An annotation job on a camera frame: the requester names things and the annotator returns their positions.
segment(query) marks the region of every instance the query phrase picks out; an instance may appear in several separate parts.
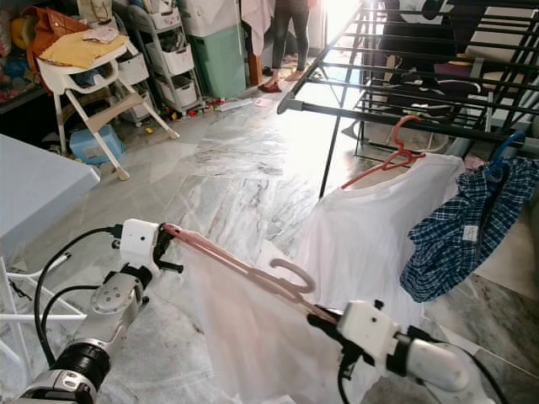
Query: black pants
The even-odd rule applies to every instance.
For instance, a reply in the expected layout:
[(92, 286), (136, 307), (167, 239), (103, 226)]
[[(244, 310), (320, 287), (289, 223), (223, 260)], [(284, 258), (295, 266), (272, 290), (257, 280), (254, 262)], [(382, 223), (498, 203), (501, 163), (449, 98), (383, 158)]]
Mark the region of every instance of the black pants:
[(307, 24), (309, 22), (309, 8), (307, 1), (289, 1), (287, 5), (275, 6), (275, 39), (273, 43), (272, 67), (280, 69), (285, 55), (286, 33), (288, 24), (292, 19), (297, 39), (297, 70), (305, 70), (307, 53), (309, 52), (309, 37)]

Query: white high chair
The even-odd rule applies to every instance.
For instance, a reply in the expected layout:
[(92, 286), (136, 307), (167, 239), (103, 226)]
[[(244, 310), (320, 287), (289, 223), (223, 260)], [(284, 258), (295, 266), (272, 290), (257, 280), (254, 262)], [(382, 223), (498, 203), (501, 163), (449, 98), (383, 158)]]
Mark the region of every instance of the white high chair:
[[(61, 101), (60, 96), (66, 94), (69, 101), (83, 119), (84, 124), (92, 132), (93, 137), (99, 143), (106, 156), (112, 162), (113, 166), (118, 173), (118, 178), (121, 180), (127, 180), (129, 174), (120, 165), (112, 151), (104, 142), (103, 138), (99, 134), (99, 130), (110, 122), (113, 118), (128, 110), (129, 108), (142, 105), (146, 111), (169, 133), (171, 139), (178, 139), (179, 134), (176, 133), (170, 126), (168, 126), (164, 120), (148, 105), (144, 99), (136, 92), (136, 90), (127, 84), (118, 74), (118, 62), (116, 58), (122, 56), (129, 49), (131, 54), (136, 53), (136, 48), (131, 44), (123, 44), (118, 49), (111, 51), (107, 55), (101, 56), (97, 59), (92, 66), (88, 69), (73, 66), (57, 66), (47, 61), (42, 61), (38, 58), (38, 65), (40, 67), (41, 76), (45, 85), (53, 92), (54, 104), (56, 108), (56, 121), (58, 123), (58, 133), (60, 135), (61, 153), (66, 154), (66, 134), (64, 131), (64, 122), (61, 113)], [(96, 67), (107, 65), (107, 75), (102, 77), (100, 75), (94, 76), (94, 85), (86, 88), (78, 86), (70, 75), (76, 73), (87, 72), (88, 70), (95, 69)], [(81, 94), (94, 93), (101, 88), (108, 87), (110, 84), (119, 86), (120, 84), (127, 89), (129, 95), (123, 98), (119, 103), (111, 105), (104, 111), (99, 112), (93, 116), (87, 116), (84, 112), (82, 105), (77, 101), (73, 90)]]

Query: blue checkered shirt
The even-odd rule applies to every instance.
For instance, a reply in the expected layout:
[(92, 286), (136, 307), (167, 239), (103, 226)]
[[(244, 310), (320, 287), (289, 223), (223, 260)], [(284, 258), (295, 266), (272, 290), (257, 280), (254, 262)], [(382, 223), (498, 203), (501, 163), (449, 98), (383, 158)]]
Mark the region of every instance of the blue checkered shirt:
[(504, 239), (522, 205), (539, 183), (539, 160), (504, 160), (505, 170), (492, 173), (489, 164), (457, 179), (459, 193), (416, 225), (408, 236), (415, 245), (401, 274), (401, 286), (415, 301), (427, 301), (460, 284)]

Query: person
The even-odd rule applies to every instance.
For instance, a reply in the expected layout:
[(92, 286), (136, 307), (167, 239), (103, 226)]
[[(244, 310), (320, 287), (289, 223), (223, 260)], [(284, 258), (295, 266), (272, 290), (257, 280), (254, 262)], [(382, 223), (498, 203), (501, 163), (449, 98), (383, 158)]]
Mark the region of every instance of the person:
[(266, 93), (278, 93), (279, 73), (285, 54), (286, 34), (290, 20), (294, 24), (297, 40), (297, 67), (286, 81), (294, 82), (300, 79), (307, 67), (309, 52), (309, 37), (307, 26), (310, 10), (316, 7), (318, 0), (275, 0), (275, 40), (272, 55), (272, 77), (259, 88)]

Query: blue box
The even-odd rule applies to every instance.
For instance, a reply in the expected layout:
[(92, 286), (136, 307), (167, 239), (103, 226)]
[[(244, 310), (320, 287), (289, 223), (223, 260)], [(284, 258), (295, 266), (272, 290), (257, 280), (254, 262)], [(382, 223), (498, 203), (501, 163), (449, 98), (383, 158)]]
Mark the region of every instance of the blue box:
[[(120, 158), (124, 154), (124, 144), (118, 139), (112, 126), (105, 125), (99, 134), (116, 158)], [(88, 129), (73, 132), (69, 140), (69, 147), (76, 158), (80, 158), (87, 164), (101, 164), (109, 160)]]

